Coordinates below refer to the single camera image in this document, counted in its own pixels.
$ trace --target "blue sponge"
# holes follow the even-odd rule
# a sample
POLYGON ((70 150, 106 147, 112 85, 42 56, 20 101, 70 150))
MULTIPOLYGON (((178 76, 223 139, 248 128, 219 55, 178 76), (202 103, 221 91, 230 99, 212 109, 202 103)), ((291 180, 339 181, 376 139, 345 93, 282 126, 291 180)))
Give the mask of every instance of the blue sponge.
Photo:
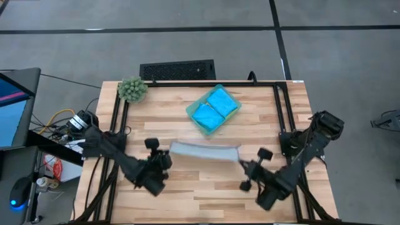
POLYGON ((238 105, 222 88, 214 91, 207 98, 207 102, 224 117, 227 117, 233 110, 238 108, 238 105))
POLYGON ((217 111, 203 103, 194 112, 193 119, 209 131, 216 129, 224 121, 217 111))

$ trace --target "yellow cable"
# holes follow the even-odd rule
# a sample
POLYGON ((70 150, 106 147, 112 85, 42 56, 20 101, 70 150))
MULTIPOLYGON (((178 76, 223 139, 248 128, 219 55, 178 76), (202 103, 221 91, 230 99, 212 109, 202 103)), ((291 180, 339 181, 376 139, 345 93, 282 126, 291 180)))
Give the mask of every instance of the yellow cable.
POLYGON ((71 112, 71 113, 75 116, 75 111, 72 110, 72 109, 63 109, 63 110, 61 110, 61 111, 58 111, 58 112, 56 112, 56 113, 54 114, 54 116, 51 117, 51 119, 49 120, 49 122, 47 123, 47 125, 46 125, 41 131, 39 131, 38 134, 42 134, 42 133, 49 127, 49 125, 50 125, 51 122, 54 120, 54 118, 55 118, 58 114, 63 113, 63 112, 71 112))

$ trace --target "blue light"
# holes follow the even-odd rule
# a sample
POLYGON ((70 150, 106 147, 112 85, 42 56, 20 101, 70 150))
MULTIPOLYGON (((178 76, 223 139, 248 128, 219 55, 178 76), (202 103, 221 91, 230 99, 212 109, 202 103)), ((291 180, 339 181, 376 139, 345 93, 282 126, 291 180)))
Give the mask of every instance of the blue light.
POLYGON ((21 211, 21 210, 23 210, 25 208, 27 202, 28 201, 26 201, 24 204, 22 204, 22 205, 20 205, 18 207, 11 206, 11 209, 14 210, 14 211, 21 211))

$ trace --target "computer mouse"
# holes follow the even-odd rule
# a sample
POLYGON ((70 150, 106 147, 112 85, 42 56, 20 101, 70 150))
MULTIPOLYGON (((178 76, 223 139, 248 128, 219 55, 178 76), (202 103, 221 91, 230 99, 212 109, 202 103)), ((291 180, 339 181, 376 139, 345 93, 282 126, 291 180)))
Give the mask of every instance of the computer mouse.
POLYGON ((10 192, 10 204, 12 207, 18 208, 28 200, 31 184, 31 180, 27 177, 22 177, 15 182, 10 192))

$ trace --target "blue cloth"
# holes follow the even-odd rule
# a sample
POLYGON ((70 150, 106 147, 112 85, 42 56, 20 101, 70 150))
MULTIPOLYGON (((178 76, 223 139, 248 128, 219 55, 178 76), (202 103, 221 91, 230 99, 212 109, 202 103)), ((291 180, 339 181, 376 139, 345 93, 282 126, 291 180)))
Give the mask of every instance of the blue cloth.
POLYGON ((21 101, 0 107, 0 147, 8 147, 13 143, 25 104, 26 101, 21 101))
POLYGON ((209 131, 217 128, 224 121, 217 111, 203 103, 194 112, 193 119, 209 131))
POLYGON ((227 117, 233 110, 238 108, 236 102, 222 88, 214 91, 207 98, 207 102, 224 117, 227 117))

